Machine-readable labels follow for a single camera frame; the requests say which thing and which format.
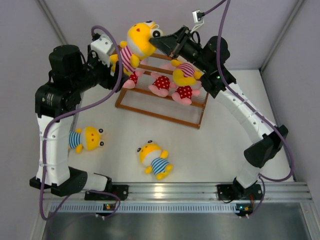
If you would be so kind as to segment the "yellow toy pink stripes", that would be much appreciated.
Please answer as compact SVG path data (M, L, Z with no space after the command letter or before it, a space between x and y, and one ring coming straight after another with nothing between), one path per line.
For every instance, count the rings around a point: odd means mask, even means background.
M123 71L128 75L132 74L142 60L150 57L156 51L150 39L162 35L163 31L152 20L134 24L127 32L126 40L120 42L120 55L111 55L110 62L116 64L122 60Z
M202 72L196 70L189 62L180 62L172 59L171 64L175 67L172 79L178 87L193 86L203 75Z

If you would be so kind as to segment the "pink toy red dots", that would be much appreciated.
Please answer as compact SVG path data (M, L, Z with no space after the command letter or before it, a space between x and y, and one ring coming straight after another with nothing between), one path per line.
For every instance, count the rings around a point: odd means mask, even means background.
M192 104L192 97L197 97L201 93L202 84L196 81L194 85L179 86L175 92L172 93L172 99L185 106Z
M167 97L170 89L177 87L171 76L168 77L158 71L152 71L150 76L154 78L154 82L148 86L148 89L159 97Z
M134 89L138 83L139 77L144 74L145 70L142 68L136 69L127 79L127 81L123 84L123 88L125 89Z

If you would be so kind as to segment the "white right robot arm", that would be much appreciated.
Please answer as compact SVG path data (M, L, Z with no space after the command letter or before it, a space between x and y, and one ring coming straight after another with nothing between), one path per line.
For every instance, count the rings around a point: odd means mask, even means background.
M202 71L202 87L227 108L246 131L252 145L244 151L246 161L233 181L235 196L246 198L267 161L285 145L288 129L266 119L245 96L224 66L230 51L227 41L220 35L211 37L205 46L201 46L193 40L191 30L183 26L169 35L156 33L149 41L168 57L182 57Z

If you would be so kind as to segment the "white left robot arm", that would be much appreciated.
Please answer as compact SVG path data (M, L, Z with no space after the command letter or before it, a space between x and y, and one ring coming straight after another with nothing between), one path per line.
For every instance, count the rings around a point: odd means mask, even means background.
M114 45L87 47L84 58L76 45L61 45L53 49L48 59L49 80L35 93L35 113L39 126L40 157L36 176L30 179L33 188L50 189L59 196L81 191L95 191L102 200L113 194L112 179L70 167L69 136L74 118L81 110L82 93L100 85L116 93L127 79L119 74L118 63L110 63L110 56L118 52Z

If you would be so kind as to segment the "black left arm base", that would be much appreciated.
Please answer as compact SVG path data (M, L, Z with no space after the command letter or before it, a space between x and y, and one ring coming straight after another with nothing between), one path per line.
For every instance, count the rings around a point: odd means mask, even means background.
M86 201L117 200L117 198L111 196L111 194L117 196L121 201L127 199L129 195L129 186L127 184L114 184L111 177L107 176L106 178L107 182L104 190L87 191L84 196Z

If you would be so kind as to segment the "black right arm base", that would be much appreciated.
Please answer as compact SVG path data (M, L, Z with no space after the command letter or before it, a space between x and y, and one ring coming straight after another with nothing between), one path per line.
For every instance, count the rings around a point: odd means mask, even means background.
M245 188L236 179L232 183L218 184L217 198L223 202L232 202L238 200L261 200L263 190L258 181Z

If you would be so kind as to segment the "brown wooden toy shelf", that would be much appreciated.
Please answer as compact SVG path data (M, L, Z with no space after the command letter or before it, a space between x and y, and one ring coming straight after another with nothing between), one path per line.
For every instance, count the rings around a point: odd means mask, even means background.
M170 88L168 95L164 97L154 94L149 89L150 83L155 81L153 72L165 77L172 75L173 71L164 66L170 60L170 57L159 53L147 58L147 64L141 66L144 70L143 77L138 78L134 88L121 89L115 107L199 129L209 98L208 93L201 90L199 95L191 98L190 105L182 105L172 99L175 91L173 88Z

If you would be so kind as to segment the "yellow toy blue stripes left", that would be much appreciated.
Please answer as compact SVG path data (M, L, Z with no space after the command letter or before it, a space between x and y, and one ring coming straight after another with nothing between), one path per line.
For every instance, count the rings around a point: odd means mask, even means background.
M68 149L75 149L75 152L80 154L83 150L93 151L98 147L103 147L105 145L101 138L103 133L102 128L97 129L92 126L77 128L69 133Z

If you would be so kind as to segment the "yellow toy blue stripes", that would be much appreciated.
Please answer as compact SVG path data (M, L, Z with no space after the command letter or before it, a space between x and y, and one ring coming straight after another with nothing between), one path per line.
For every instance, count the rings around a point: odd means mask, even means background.
M80 154L83 150L93 151L98 147L103 147L105 145L101 138L103 133L102 128L97 129L92 126L77 128L69 133L68 149L75 149L75 152Z
M168 161L169 152L153 140L148 140L140 146L136 153L145 174L153 173L158 181L163 180L173 170L173 164Z

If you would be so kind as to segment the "yellow toy blue stripes centre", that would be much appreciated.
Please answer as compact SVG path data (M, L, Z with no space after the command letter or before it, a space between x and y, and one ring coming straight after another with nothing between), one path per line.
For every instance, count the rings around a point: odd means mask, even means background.
M168 161L169 152L153 140L148 140L140 146L136 153L145 174L153 173L158 181L163 180L173 170L173 164Z

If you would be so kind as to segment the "aluminium mounting rail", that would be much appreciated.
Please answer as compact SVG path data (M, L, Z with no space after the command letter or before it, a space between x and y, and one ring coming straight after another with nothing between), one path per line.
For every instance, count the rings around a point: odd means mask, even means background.
M66 201L45 191L46 213L219 213L248 217L266 204L301 204L312 201L303 182L258 182L248 196L231 195L229 184L207 183L122 183L112 195L80 192Z

